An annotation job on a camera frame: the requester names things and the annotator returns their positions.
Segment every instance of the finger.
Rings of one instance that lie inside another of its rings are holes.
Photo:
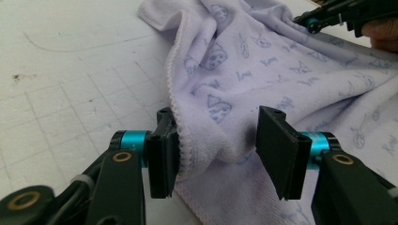
[[[374,20],[362,26],[362,34],[374,39],[398,38],[398,18]]]
[[[394,40],[382,40],[371,38],[372,47],[375,49],[387,51],[387,52],[398,52],[398,39]]]

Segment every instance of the white table surface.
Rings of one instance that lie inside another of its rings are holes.
[[[136,16],[141,2],[0,0],[0,198],[32,185],[59,194],[116,131],[156,128],[173,42]],[[315,8],[283,2],[295,16]],[[150,199],[143,174],[147,224],[200,223],[176,194]]]

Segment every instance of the human hand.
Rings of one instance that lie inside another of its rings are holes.
[[[398,18],[374,20],[362,26],[362,34],[375,49],[398,52]]]

